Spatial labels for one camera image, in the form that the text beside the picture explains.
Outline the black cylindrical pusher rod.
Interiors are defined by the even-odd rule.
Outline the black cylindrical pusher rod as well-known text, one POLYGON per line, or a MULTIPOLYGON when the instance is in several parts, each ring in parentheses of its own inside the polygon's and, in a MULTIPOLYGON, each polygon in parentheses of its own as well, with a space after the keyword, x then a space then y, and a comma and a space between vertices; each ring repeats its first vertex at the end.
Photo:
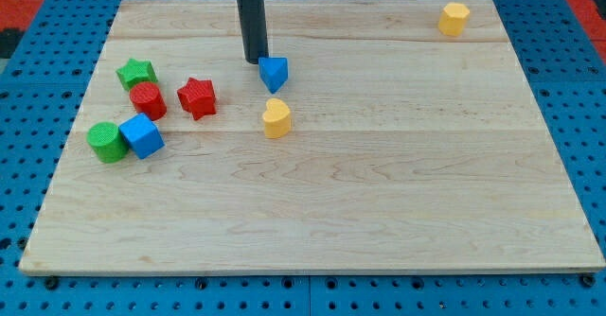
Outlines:
POLYGON ((264 0, 237 0, 245 59, 258 64, 269 55, 264 0))

